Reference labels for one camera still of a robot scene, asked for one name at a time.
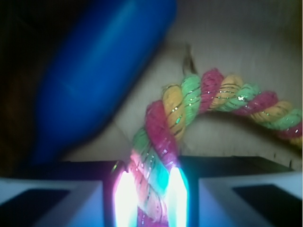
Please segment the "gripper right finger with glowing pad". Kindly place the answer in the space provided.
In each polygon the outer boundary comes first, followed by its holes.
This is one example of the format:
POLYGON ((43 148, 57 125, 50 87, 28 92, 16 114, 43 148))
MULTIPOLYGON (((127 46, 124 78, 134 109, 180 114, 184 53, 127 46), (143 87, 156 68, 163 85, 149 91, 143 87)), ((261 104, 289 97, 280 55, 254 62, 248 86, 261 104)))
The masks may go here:
POLYGON ((300 227, 300 171, 262 157, 190 157, 173 170, 171 227, 300 227))

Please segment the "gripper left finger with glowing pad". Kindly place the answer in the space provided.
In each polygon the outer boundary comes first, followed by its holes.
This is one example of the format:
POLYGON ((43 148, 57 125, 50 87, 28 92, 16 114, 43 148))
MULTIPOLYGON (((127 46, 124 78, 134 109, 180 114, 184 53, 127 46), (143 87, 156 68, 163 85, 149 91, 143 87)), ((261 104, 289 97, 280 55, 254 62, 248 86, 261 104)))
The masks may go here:
POLYGON ((56 162, 0 180, 3 227, 134 227, 134 185, 122 161, 56 162))

